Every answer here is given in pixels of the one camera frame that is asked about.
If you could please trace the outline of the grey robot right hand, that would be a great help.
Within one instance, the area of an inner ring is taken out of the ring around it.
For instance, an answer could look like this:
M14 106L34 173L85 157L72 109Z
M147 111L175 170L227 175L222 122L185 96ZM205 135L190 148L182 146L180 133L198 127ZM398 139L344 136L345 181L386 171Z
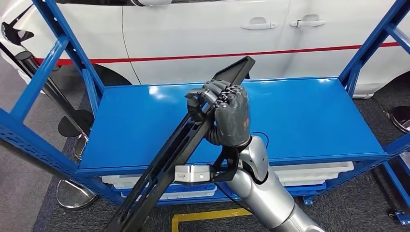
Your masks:
M239 147L250 140L249 98L241 85L212 80L201 88L189 90L185 98L188 112L196 123L205 115L201 103L206 102L214 109L215 122L205 133L205 139L211 144Z

